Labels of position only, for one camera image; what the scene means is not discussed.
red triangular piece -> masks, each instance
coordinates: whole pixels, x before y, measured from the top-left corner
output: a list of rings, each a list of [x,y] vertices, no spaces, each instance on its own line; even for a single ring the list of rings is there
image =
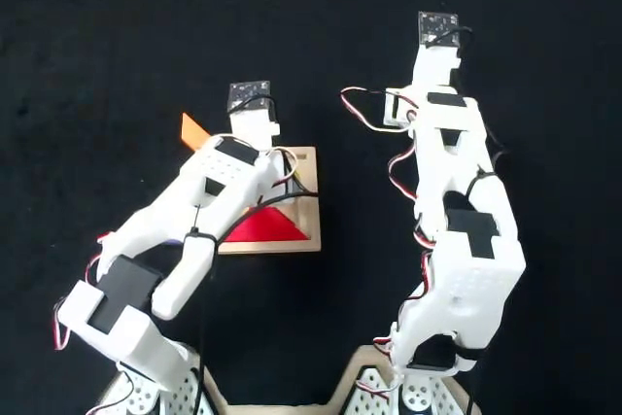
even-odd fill
[[[277,208],[263,208],[239,225],[225,242],[284,242],[308,240]]]

wooden platform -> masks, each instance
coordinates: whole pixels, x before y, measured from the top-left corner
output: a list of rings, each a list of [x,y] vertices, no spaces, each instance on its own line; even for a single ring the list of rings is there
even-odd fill
[[[300,182],[311,191],[318,191],[316,151],[313,147],[289,148],[298,158],[296,174]],[[308,240],[279,242],[224,242],[219,253],[223,255],[318,252],[322,249],[320,235],[320,201],[318,198],[300,197],[291,204],[275,205]]]
[[[325,405],[229,405],[219,392],[214,378],[207,370],[205,371],[205,386],[208,388],[212,400],[216,403],[216,408],[220,415],[336,415],[348,397],[361,367],[367,365],[376,366],[385,381],[391,380],[389,361],[376,351],[373,346],[364,345],[359,347],[352,356],[330,401]],[[443,378],[443,383],[460,405],[462,411],[465,412],[468,404],[467,392],[454,378]],[[471,415],[481,415],[481,411],[476,404],[473,405]]]

orange piece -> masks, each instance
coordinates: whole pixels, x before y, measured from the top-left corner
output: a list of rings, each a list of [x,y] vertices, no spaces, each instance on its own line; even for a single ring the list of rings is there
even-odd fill
[[[188,114],[182,114],[182,141],[193,151],[198,150],[210,137]]]

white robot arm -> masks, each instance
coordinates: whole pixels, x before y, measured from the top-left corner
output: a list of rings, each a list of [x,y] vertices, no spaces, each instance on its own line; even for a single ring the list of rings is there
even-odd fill
[[[190,368],[188,355],[162,337],[146,311],[164,320],[177,315],[210,270],[217,241],[279,180],[280,162],[279,153],[235,137],[210,138],[150,206],[103,239],[97,286],[79,281],[59,321],[111,360],[163,389],[177,388]],[[167,240],[183,242],[168,277],[133,260]]]
[[[501,323],[505,301],[516,285],[525,259],[503,183],[494,172],[487,129],[477,102],[450,86],[460,66],[460,32],[450,14],[419,14],[419,52],[412,84],[388,88],[384,124],[407,132],[416,154],[419,184],[409,192],[392,183],[412,202],[415,239],[424,247],[424,281],[402,304],[387,337],[374,339],[391,360],[394,384],[425,387],[429,377],[469,371]],[[344,91],[364,88],[346,88]],[[361,113],[344,97],[346,107]],[[397,132],[389,128],[376,131]],[[461,209],[446,206],[446,194],[462,196]],[[370,391],[363,384],[360,389]],[[413,398],[391,395],[392,413],[424,413]]]

black tablecloth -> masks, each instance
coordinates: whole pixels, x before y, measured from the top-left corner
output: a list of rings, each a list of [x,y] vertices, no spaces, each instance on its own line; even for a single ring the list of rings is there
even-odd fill
[[[97,253],[95,236],[174,178],[189,155],[180,113],[228,130],[228,84],[257,79],[280,102],[282,142],[318,149],[323,250],[226,258],[162,328],[195,346],[204,296],[207,364],[231,402],[328,400],[420,280],[411,209],[386,178],[407,141],[368,132],[337,98],[347,85],[409,83],[419,10],[456,12],[475,31],[464,86],[511,151],[500,173],[528,267],[483,362],[480,404],[611,409],[618,3],[0,0],[3,412],[80,413],[104,389],[112,364],[78,338],[52,350],[52,304]]]

